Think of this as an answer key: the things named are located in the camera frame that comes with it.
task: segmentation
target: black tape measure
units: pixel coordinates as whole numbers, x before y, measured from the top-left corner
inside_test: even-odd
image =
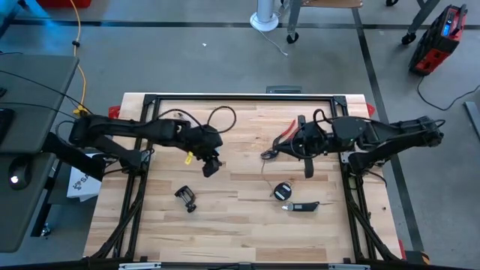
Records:
[[[277,200],[288,200],[292,196],[292,187],[287,182],[280,183],[273,190],[273,195]]]

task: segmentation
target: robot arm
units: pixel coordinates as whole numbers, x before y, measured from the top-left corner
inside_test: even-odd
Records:
[[[328,122],[333,131],[326,133],[317,122]],[[442,124],[437,125],[437,122],[444,121],[423,116],[384,124],[366,118],[342,116],[306,122],[305,117],[299,115],[295,136],[272,148],[304,160],[306,178],[314,174],[312,158],[337,152],[343,153],[343,162],[349,164],[352,173],[362,175],[373,165],[385,163],[403,150],[414,146],[438,146],[443,133],[439,131]]]
[[[203,175],[209,177],[218,171],[221,162],[215,150],[223,142],[218,131],[210,125],[191,127],[191,123],[177,119],[154,119],[146,123],[134,120],[110,119],[101,115],[86,115],[75,121],[69,141],[76,147],[93,147],[119,157],[122,167],[132,171],[141,167],[139,150],[128,150],[106,135],[135,137],[152,141],[164,147],[176,147],[191,152],[205,162]]]

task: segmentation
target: blue light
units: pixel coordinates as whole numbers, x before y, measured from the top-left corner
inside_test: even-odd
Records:
[[[445,25],[445,28],[443,29],[443,35],[448,36],[450,32],[450,25]]]

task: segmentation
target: gray floor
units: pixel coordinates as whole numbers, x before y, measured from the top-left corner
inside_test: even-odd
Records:
[[[449,3],[469,5],[467,23],[479,24],[476,0],[441,1],[426,23]],[[255,0],[128,0],[93,1],[81,10],[83,20],[246,23]],[[409,24],[419,7],[400,1],[365,1],[363,23]],[[45,12],[32,5],[19,17],[74,20],[69,9]],[[351,10],[303,8],[300,23],[353,23]],[[0,50],[30,54],[69,55],[77,33],[70,26],[12,25],[0,39]],[[86,105],[95,113],[120,104],[124,92],[238,92],[263,93],[266,86],[298,85],[305,93],[364,94],[374,104],[356,30],[301,28],[300,39],[285,42],[286,30],[268,33],[289,53],[286,58],[252,28],[120,28],[83,27],[80,64],[87,79]],[[365,30],[388,119],[391,122],[429,115],[446,119],[445,139],[436,148],[415,148],[400,155],[403,172],[425,250],[433,264],[480,267],[480,189],[476,164],[479,138],[463,101],[480,104],[480,92],[459,100],[448,112],[422,103],[416,94],[419,78],[407,72],[415,44],[399,46],[404,30]],[[421,90],[430,101],[446,106],[479,83],[480,31],[466,31],[462,43],[445,63],[426,77]],[[69,89],[81,95],[76,74]],[[71,105],[65,103],[65,112]],[[410,246],[398,191],[389,166],[384,169],[399,238]],[[92,207],[54,209],[49,217],[56,230],[44,239],[25,237],[21,249],[0,254],[0,266],[75,260],[81,257]]]

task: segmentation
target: yellow tag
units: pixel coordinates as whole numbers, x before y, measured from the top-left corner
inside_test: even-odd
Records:
[[[187,159],[185,160],[185,164],[190,165],[190,162],[192,162],[193,156],[194,156],[194,153],[188,152]]]

